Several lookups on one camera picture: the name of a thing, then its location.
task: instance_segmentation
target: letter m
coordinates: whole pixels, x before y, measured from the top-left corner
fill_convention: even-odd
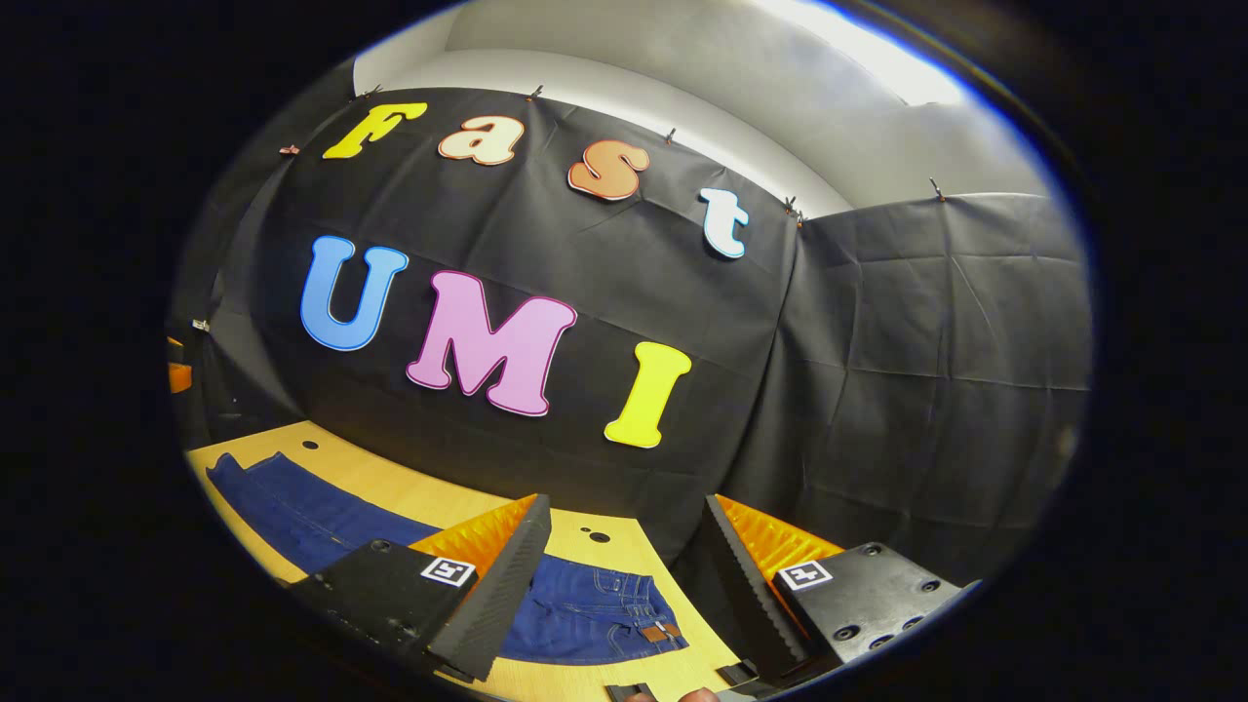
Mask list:
[[[431,280],[438,291],[421,357],[407,366],[407,377],[424,387],[451,387],[447,358],[452,349],[459,388],[474,395],[494,368],[502,378],[485,391],[495,407],[540,417],[550,410],[544,397],[547,372],[564,330],[577,324],[577,311],[549,297],[530,297],[498,327],[489,329],[485,289],[475,277],[441,271]]]

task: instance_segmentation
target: black fabric curtain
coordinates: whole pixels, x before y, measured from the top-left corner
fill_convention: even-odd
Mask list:
[[[205,196],[193,229],[186,235],[171,294],[166,334],[183,344],[183,361],[192,368],[191,387],[173,396],[182,445],[198,448],[247,436],[303,418],[272,390],[256,382],[246,370],[258,363],[243,355],[225,352],[213,336],[192,322],[208,321],[227,289],[226,261],[237,246],[243,217],[263,202],[257,195],[283,167],[278,150],[307,139],[348,106],[354,97],[354,60],[348,60],[316,81],[285,110],[275,115],[238,151],[217,185]],[[230,340],[230,335],[223,335]]]
[[[428,107],[354,157],[321,157],[371,107],[401,102]],[[524,124],[514,159],[439,156],[438,142],[479,115]],[[213,254],[192,254],[193,290],[180,299],[200,304],[217,281],[203,312],[210,344],[237,366],[210,371],[231,387],[200,400],[208,415],[247,387],[248,410],[233,412],[255,417],[248,430],[307,417],[459,485],[636,517],[738,648],[713,567],[686,548],[705,495],[846,547],[886,542],[965,585],[1003,563],[1061,482],[1092,334],[1076,227],[1047,199],[932,199],[797,227],[784,202],[664,135],[489,90],[327,100],[301,129],[302,152],[287,160],[277,149],[292,137],[268,135],[268,169],[232,172],[213,196],[247,206],[228,217],[210,207],[192,236]],[[568,185],[568,169],[604,139],[650,156],[639,191],[620,201]],[[735,192],[749,212],[736,227],[743,257],[706,244],[703,187]],[[364,251],[409,257],[376,337],[357,351],[322,346],[301,322],[312,242],[326,235],[354,245],[331,301],[338,320],[356,315]],[[549,368],[547,416],[490,405],[484,387],[499,368],[473,396],[458,378],[431,390],[406,377],[433,314],[431,276],[442,270],[482,280],[494,329],[533,296],[577,310]],[[186,302],[175,310],[201,314]],[[648,450],[603,437],[633,386],[641,341],[693,361],[663,413],[661,442]]]
[[[1087,396],[1076,231],[1053,201],[1008,194],[806,222],[721,493],[960,586],[1002,567],[1062,481]],[[706,555],[674,571],[739,645]]]

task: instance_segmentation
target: jeans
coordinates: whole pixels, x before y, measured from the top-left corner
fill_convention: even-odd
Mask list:
[[[580,666],[631,661],[689,646],[684,637],[650,642],[641,633],[673,623],[671,610],[650,576],[547,556],[499,656]]]
[[[282,453],[246,471],[223,453],[208,478],[261,538],[307,573],[373,538],[406,545],[439,531],[344,492]],[[660,638],[655,632],[663,630]],[[544,555],[498,656],[568,666],[618,663],[688,647],[676,632],[675,615],[650,576]]]

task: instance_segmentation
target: wooden table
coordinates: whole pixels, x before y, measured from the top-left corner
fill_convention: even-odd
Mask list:
[[[313,441],[318,447],[306,448],[305,441]],[[233,535],[272,576],[287,582],[302,580],[307,573],[252,531],[217,492],[206,472],[222,453],[231,453],[241,466],[247,467],[278,451],[341,490],[438,528],[454,526],[510,501],[387,461],[312,422],[187,452],[195,475]],[[607,533],[610,541],[592,541],[582,527]],[[649,685],[660,702],[675,702],[700,687],[715,692],[729,687],[715,670],[731,666],[740,657],[720,641],[676,586],[636,520],[552,508],[550,540],[545,552],[590,566],[651,576],[675,612],[689,647],[609,666],[554,666],[498,658],[489,680],[478,681],[472,687],[519,702],[609,702],[605,686],[639,682]]]

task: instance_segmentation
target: letter u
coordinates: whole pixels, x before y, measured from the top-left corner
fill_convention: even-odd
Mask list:
[[[312,267],[308,269],[307,282],[303,284],[303,300],[300,302],[303,329],[317,342],[334,351],[356,351],[373,340],[381,326],[391,282],[396,274],[407,267],[407,256],[393,249],[373,246],[364,251],[368,279],[364,280],[364,291],[359,296],[356,319],[339,322],[329,314],[329,301],[333,299],[333,286],[342,264],[354,252],[356,246],[346,239],[338,236],[317,239],[312,242]]]

